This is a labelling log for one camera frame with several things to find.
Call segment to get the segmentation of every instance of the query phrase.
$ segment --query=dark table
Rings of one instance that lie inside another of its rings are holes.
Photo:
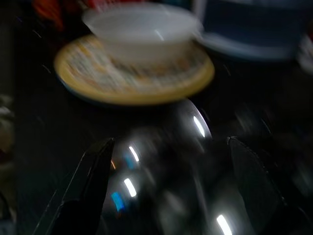
[[[92,143],[154,125],[168,108],[97,107],[70,94],[55,74],[53,58],[66,42],[88,33],[80,23],[76,25],[59,37],[31,15],[15,19],[15,158],[18,230],[23,235],[32,234],[54,191],[69,180]],[[191,100],[213,124],[232,119],[242,102],[268,106],[287,119],[313,118],[313,77],[296,62],[269,65],[211,52],[210,56],[216,68],[214,82]]]

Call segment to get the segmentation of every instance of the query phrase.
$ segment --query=white bowl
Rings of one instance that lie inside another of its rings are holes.
[[[125,3],[102,13],[87,12],[83,21],[108,55],[123,63],[155,63],[180,56],[202,30],[189,11],[154,3]]]

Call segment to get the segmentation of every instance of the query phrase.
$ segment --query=patterned plate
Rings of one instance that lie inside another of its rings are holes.
[[[124,65],[110,59],[93,35],[65,46],[55,70],[67,88],[98,102],[150,105],[188,97],[207,86],[214,67],[199,47],[164,64]]]

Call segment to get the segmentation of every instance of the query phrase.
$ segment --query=black countertop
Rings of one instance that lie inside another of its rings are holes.
[[[14,23],[15,112],[20,234],[31,234],[49,199],[93,143],[162,122],[170,106],[97,107],[70,94],[58,80],[53,58],[59,48],[88,31],[55,36],[31,16]],[[191,100],[223,123],[242,102],[270,107],[293,121],[313,118],[313,77],[296,62],[257,64],[210,53],[214,82]]]

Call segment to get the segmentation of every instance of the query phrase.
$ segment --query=white container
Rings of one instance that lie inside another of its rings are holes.
[[[125,3],[101,13],[87,12],[83,21],[108,55],[122,63],[156,63],[180,56],[202,30],[189,11],[153,3]]]

